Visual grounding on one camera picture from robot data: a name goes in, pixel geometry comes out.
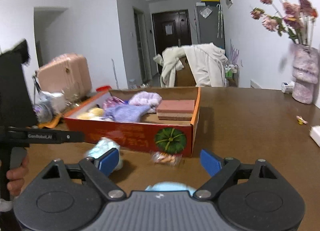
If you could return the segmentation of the person's left hand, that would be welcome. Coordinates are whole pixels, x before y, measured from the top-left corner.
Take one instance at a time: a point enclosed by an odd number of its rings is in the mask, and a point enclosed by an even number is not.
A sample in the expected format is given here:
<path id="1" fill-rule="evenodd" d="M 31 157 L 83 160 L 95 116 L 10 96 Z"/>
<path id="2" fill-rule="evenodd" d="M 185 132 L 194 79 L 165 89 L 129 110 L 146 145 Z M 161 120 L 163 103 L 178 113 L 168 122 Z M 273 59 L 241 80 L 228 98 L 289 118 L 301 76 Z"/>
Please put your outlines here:
<path id="1" fill-rule="evenodd" d="M 24 186 L 24 178 L 29 172 L 28 165 L 29 156 L 26 155 L 22 160 L 21 166 L 7 172 L 7 179 L 9 180 L 7 189 L 14 197 L 18 196 L 21 193 L 21 190 Z"/>

